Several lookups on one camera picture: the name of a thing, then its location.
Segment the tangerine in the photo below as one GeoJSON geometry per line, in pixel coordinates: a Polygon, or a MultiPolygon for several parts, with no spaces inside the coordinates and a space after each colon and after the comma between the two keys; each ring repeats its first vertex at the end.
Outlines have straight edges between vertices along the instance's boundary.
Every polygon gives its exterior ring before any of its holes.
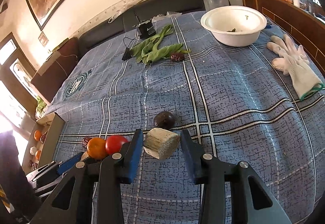
{"type": "Polygon", "coordinates": [[[96,160],[104,159],[108,154],[105,149],[106,141],[102,138],[92,138],[87,144],[87,152],[96,160]]]}
{"type": "Polygon", "coordinates": [[[38,160],[38,161],[40,160],[41,153],[42,153],[41,150],[36,151],[36,153],[35,153],[35,158],[36,158],[36,160],[38,160]]]}
{"type": "Polygon", "coordinates": [[[42,137],[42,132],[39,131],[39,130],[36,130],[35,133],[34,133],[34,139],[36,141],[40,141],[41,137],[42,137]]]}

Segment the white glove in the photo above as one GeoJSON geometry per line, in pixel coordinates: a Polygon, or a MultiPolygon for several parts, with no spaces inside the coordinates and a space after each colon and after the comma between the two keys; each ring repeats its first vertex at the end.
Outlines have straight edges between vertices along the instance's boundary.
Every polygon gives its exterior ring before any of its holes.
{"type": "Polygon", "coordinates": [[[273,59],[272,67],[276,70],[282,71],[284,75],[288,75],[289,73],[285,69],[285,65],[284,65],[285,60],[283,57],[285,54],[292,56],[296,60],[303,59],[305,63],[309,65],[309,61],[306,56],[306,53],[303,50],[303,46],[300,45],[297,50],[291,38],[287,34],[283,35],[283,38],[285,43],[281,38],[273,35],[271,36],[272,42],[267,43],[267,47],[269,48],[269,50],[275,52],[280,57],[282,57],[282,58],[273,59]]]}
{"type": "Polygon", "coordinates": [[[288,35],[283,36],[285,43],[277,36],[272,36],[271,40],[276,43],[268,43],[268,48],[282,58],[272,61],[272,66],[284,74],[289,74],[294,89],[302,101],[306,95],[324,88],[322,81],[309,66],[308,58],[300,45],[295,48],[288,35]]]}

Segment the green vegetable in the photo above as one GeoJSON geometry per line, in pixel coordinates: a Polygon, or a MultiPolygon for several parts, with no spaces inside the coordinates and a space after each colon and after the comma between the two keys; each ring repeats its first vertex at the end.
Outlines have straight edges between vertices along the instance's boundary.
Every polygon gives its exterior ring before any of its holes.
{"type": "Polygon", "coordinates": [[[148,43],[150,42],[149,39],[144,40],[143,42],[137,44],[136,46],[133,46],[130,49],[130,54],[131,56],[138,56],[138,54],[141,54],[142,49],[148,45],[148,43]]]}
{"type": "Polygon", "coordinates": [[[158,45],[161,42],[161,40],[163,39],[163,37],[173,33],[172,27],[173,27],[172,25],[166,25],[165,27],[162,28],[160,33],[142,41],[141,43],[137,44],[136,46],[133,46],[130,49],[131,56],[138,56],[139,53],[141,54],[143,48],[149,44],[149,42],[152,42],[152,41],[155,42],[156,39],[159,38],[159,41],[157,44],[157,47],[158,47],[158,45]]]}
{"type": "Polygon", "coordinates": [[[190,53],[191,51],[182,50],[183,43],[177,43],[158,49],[159,44],[166,35],[173,33],[173,26],[166,25],[162,28],[160,33],[142,41],[136,46],[130,49],[131,56],[136,57],[137,63],[143,62],[147,64],[149,62],[156,62],[163,58],[169,58],[172,53],[190,53]]]}
{"type": "Polygon", "coordinates": [[[160,60],[163,57],[170,57],[170,55],[176,51],[178,51],[183,46],[182,43],[177,43],[169,46],[165,46],[163,48],[160,48],[157,51],[152,51],[147,56],[147,62],[156,62],[160,60]]]}
{"type": "Polygon", "coordinates": [[[171,25],[166,25],[165,27],[163,27],[161,33],[160,33],[160,38],[159,40],[155,43],[155,45],[152,48],[153,52],[157,52],[158,50],[158,45],[160,44],[160,42],[163,40],[165,35],[169,35],[173,32],[172,30],[172,26],[171,25]]]}
{"type": "Polygon", "coordinates": [[[43,109],[47,106],[46,103],[43,101],[43,99],[40,98],[40,96],[37,96],[36,97],[36,100],[37,100],[37,108],[36,108],[36,111],[38,112],[42,112],[43,109]]]}

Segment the red tomato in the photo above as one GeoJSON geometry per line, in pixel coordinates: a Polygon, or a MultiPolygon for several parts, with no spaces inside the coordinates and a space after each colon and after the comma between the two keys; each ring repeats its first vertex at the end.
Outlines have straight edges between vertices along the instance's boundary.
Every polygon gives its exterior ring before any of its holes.
{"type": "Polygon", "coordinates": [[[106,152],[111,155],[114,153],[118,153],[124,143],[127,142],[122,135],[112,135],[106,139],[106,152]]]}

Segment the black sofa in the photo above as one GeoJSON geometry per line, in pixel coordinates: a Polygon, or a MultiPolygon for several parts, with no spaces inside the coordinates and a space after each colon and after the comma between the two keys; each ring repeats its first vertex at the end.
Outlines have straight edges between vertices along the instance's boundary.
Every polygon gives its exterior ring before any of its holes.
{"type": "Polygon", "coordinates": [[[204,10],[203,0],[146,0],[134,5],[113,22],[108,20],[90,29],[79,38],[80,57],[97,45],[135,28],[138,24],[135,13],[141,21],[165,14],[167,11],[182,12],[183,14],[204,10]]]}

